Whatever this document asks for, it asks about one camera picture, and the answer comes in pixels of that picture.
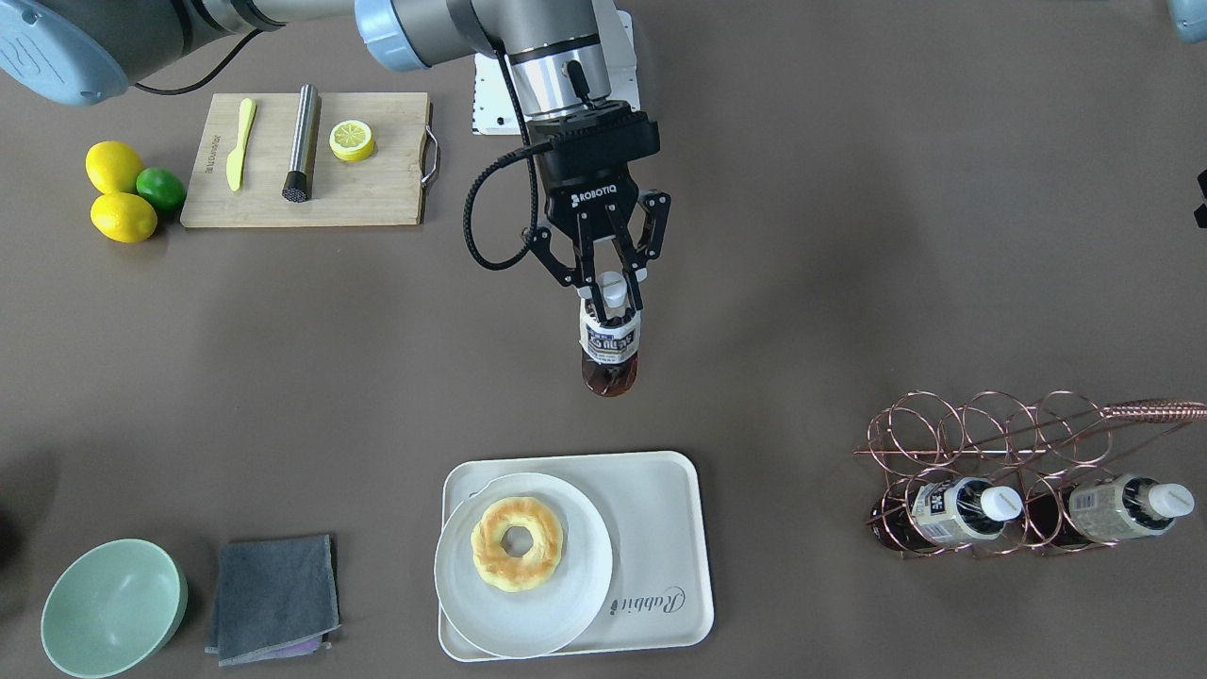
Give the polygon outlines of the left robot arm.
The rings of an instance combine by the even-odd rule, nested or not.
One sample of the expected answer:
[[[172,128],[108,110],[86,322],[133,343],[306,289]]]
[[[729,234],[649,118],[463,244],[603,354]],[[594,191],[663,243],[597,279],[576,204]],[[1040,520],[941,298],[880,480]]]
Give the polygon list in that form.
[[[641,283],[661,254],[670,198],[639,191],[629,164],[660,147],[655,121],[611,95],[590,1],[5,1],[2,69],[64,105],[126,94],[197,48],[292,23],[350,16],[366,48],[393,72],[480,53],[496,59],[521,125],[521,150],[471,185],[463,238],[479,267],[471,213],[486,178],[524,162],[546,207],[531,211],[523,254],[575,288],[602,327],[642,312]]]

